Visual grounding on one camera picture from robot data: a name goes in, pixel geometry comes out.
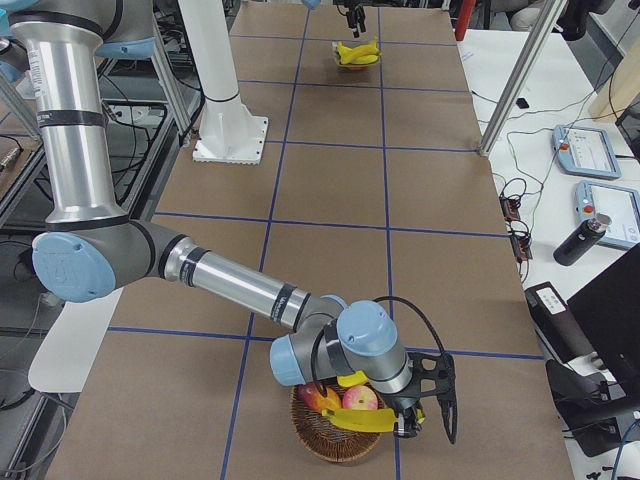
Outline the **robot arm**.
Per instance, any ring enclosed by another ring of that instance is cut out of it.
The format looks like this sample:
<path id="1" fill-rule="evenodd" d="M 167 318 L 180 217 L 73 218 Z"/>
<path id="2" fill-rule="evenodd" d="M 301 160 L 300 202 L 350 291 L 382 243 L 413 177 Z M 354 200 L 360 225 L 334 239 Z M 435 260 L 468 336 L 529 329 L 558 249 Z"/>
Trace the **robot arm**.
<path id="1" fill-rule="evenodd" d="M 146 277 L 218 294 L 288 329 L 270 364 L 285 386 L 364 374 L 391 410 L 388 430 L 414 437 L 424 421 L 424 370 L 378 300 L 316 297 L 223 258 L 187 235 L 134 221 L 117 203 L 95 61 L 146 59 L 156 35 L 149 1 L 5 1 L 26 51 L 54 208 L 33 244 L 43 285 L 76 303 Z"/>

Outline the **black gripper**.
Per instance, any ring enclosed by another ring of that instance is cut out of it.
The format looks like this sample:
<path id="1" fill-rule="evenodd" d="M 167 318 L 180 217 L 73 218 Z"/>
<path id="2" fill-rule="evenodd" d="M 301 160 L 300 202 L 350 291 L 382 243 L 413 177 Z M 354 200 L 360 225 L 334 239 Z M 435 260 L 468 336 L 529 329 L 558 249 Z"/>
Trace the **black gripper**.
<path id="1" fill-rule="evenodd" d="M 366 30 L 366 14 L 362 8 L 365 5 L 366 2 L 362 0 L 337 0 L 341 12 L 346 13 L 347 24 L 354 38 L 359 37 L 359 30 Z"/>
<path id="2" fill-rule="evenodd" d="M 420 398 L 399 393 L 388 394 L 387 406 L 396 415 L 394 436 L 396 438 L 415 438 L 425 421 Z"/>

